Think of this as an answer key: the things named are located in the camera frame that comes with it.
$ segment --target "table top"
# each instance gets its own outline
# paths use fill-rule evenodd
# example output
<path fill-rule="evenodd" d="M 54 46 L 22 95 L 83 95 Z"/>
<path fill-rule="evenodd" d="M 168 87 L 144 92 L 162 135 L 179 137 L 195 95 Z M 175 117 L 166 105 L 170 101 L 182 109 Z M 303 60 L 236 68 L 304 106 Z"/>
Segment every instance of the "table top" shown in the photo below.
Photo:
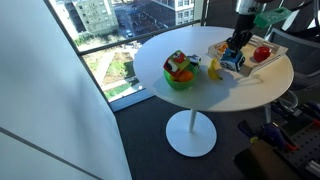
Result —
<path fill-rule="evenodd" d="M 293 80 L 292 64 L 282 56 L 270 65 L 243 77 L 223 69 L 223 80 L 214 81 L 207 75 L 212 60 L 209 46 L 231 37 L 233 29 L 222 27 L 184 27 L 157 35 L 143 44 L 133 61 L 142 85 L 157 97 L 172 104 L 200 111 L 226 112 L 252 109 L 281 96 Z M 163 64 L 176 50 L 201 57 L 198 77 L 187 90 L 172 89 L 163 75 Z"/>

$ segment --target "apple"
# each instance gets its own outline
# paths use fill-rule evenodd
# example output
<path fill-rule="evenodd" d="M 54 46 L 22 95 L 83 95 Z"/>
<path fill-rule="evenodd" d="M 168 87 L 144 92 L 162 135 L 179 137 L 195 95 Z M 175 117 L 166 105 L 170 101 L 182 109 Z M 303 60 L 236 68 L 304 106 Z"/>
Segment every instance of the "apple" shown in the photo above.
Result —
<path fill-rule="evenodd" d="M 271 55 L 270 48 L 268 48 L 266 46 L 260 46 L 254 51 L 253 58 L 257 62 L 262 62 L 262 61 L 266 60 L 270 55 Z"/>

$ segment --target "yellow banana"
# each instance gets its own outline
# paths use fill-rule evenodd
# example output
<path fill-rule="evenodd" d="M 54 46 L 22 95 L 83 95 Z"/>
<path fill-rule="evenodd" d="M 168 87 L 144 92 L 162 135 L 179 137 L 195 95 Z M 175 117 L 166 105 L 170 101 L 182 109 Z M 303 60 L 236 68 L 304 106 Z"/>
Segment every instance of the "yellow banana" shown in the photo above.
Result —
<path fill-rule="evenodd" d="M 208 75 L 213 80 L 222 80 L 222 77 L 218 74 L 215 68 L 217 62 L 218 60 L 216 58 L 212 59 L 211 64 L 208 68 Z"/>

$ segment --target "table pedestal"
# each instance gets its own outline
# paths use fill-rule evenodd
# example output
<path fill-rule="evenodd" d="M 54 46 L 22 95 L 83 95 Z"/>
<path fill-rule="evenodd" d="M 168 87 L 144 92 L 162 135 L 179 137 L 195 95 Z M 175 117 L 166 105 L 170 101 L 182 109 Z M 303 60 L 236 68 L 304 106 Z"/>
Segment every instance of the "table pedestal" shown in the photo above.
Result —
<path fill-rule="evenodd" d="M 217 140 L 216 128 L 211 120 L 196 110 L 173 115 L 167 124 L 166 135 L 176 151 L 189 157 L 207 154 Z"/>

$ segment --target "round white table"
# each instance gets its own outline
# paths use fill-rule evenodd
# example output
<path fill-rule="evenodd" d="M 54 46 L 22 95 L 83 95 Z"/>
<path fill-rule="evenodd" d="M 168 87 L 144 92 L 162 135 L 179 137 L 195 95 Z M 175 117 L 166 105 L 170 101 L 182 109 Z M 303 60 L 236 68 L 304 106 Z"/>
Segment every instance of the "round white table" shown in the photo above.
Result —
<path fill-rule="evenodd" d="M 199 111 L 230 112 L 263 106 L 281 96 L 293 79 L 293 68 L 287 56 L 249 77 L 222 69 L 222 81 L 207 75 L 211 61 L 209 46 L 231 37 L 233 29 L 221 27 L 185 27 L 157 35 L 143 44 L 135 55 L 133 66 L 142 85 L 157 97 L 185 107 L 168 121 L 166 135 L 179 153 L 198 157 L 215 145 L 217 134 L 212 121 Z M 195 84 L 182 91 L 172 89 L 163 75 L 163 64 L 176 50 L 196 54 L 202 62 Z"/>

